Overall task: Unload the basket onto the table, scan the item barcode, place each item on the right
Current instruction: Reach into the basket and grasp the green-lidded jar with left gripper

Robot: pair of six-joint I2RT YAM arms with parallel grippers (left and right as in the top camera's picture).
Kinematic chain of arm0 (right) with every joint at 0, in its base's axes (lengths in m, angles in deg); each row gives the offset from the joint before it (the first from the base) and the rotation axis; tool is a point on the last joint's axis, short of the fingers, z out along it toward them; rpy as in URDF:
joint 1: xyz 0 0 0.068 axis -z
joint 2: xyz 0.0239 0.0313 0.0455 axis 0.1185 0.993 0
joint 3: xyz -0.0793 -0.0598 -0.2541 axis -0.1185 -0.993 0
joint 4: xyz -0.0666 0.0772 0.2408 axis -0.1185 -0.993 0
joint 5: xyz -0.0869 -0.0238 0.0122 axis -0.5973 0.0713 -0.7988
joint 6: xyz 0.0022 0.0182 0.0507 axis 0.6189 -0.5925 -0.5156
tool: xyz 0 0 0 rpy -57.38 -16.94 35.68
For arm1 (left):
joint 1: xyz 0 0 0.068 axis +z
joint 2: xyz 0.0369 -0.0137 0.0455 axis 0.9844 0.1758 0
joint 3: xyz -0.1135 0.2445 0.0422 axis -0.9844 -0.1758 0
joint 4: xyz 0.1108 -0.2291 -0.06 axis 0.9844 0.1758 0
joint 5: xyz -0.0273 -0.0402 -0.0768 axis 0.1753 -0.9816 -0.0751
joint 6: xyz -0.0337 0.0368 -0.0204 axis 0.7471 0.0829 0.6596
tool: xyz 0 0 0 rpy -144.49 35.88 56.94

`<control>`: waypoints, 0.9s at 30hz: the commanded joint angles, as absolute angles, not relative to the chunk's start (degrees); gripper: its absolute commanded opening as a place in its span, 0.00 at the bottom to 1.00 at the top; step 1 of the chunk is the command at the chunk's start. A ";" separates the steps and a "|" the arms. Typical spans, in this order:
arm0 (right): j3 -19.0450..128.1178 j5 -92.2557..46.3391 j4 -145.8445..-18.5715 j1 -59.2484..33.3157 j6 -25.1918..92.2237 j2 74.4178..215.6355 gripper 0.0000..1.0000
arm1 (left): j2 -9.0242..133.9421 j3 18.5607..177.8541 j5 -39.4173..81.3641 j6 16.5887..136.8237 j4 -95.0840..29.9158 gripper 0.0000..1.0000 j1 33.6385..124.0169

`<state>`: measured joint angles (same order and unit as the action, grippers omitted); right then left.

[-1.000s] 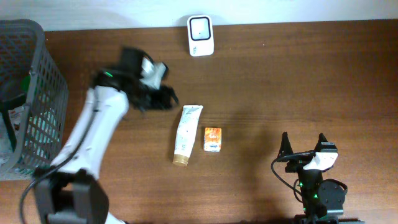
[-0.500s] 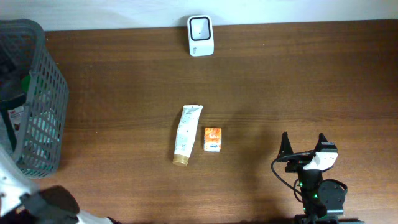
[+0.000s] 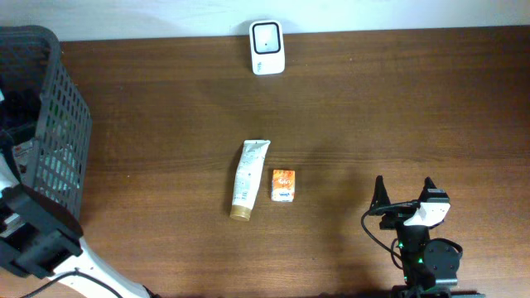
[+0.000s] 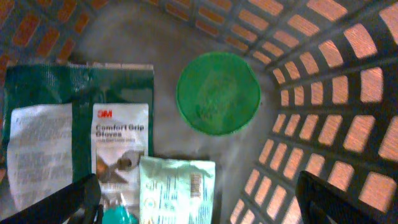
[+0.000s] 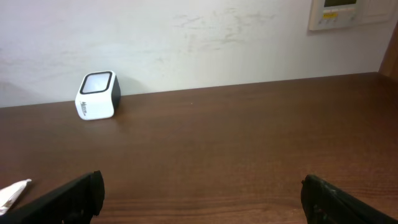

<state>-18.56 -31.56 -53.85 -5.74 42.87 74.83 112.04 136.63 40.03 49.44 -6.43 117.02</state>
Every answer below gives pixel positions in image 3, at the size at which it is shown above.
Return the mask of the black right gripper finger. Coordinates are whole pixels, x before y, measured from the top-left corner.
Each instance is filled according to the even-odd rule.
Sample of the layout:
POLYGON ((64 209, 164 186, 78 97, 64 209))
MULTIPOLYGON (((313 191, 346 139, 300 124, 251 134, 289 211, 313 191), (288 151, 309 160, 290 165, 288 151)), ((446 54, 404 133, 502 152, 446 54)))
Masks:
POLYGON ((435 198, 437 196, 437 188, 432 181, 432 179, 428 176, 424 180, 424 186, 422 189, 422 192, 420 193, 420 196, 418 198, 419 201, 428 201, 432 198, 435 198))
POLYGON ((373 198, 369 207, 370 211, 380 209, 382 207, 387 207, 390 205, 390 199, 388 197, 388 192, 383 182, 383 177, 378 175, 376 177, 373 198))

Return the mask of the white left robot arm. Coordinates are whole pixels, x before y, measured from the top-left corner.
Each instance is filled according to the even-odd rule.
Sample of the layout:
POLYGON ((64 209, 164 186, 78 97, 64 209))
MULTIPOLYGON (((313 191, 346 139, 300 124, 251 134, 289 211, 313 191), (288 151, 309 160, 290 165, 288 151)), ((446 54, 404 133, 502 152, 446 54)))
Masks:
POLYGON ((1 141, 1 267, 19 277, 47 279, 84 297, 155 297, 128 280, 88 246, 78 220, 62 205, 21 183, 12 143, 1 141))

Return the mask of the white cream tube gold cap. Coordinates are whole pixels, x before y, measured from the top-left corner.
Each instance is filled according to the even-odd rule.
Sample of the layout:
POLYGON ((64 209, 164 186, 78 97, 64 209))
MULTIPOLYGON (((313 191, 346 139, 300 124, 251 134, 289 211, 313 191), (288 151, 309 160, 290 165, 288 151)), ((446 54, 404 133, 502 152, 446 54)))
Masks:
POLYGON ((249 221, 261 183, 264 161, 270 140, 245 140, 235 174, 229 217, 249 221))

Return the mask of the small orange carton box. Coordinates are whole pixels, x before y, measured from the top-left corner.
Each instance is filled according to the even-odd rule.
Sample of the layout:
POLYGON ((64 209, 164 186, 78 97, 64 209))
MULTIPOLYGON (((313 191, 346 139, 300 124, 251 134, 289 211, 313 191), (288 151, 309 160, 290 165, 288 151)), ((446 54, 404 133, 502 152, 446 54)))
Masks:
POLYGON ((296 172, 292 170, 274 170, 272 172, 273 202, 291 203, 296 193, 296 172))

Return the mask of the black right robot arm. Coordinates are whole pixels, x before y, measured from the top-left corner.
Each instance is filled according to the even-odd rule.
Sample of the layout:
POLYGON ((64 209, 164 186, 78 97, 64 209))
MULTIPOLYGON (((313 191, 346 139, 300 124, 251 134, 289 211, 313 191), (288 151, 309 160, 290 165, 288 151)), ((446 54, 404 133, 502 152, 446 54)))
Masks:
POLYGON ((463 257, 463 247, 446 238, 432 238, 430 231, 442 224, 451 208, 449 195, 424 180, 417 199, 392 203, 382 176, 375 180, 373 198, 360 223, 364 232, 387 251, 394 266, 402 270, 403 286, 394 286, 391 297, 482 297, 477 291, 453 291, 463 257), (397 237, 386 245, 367 228, 365 219, 377 216, 379 228, 393 230, 397 237))

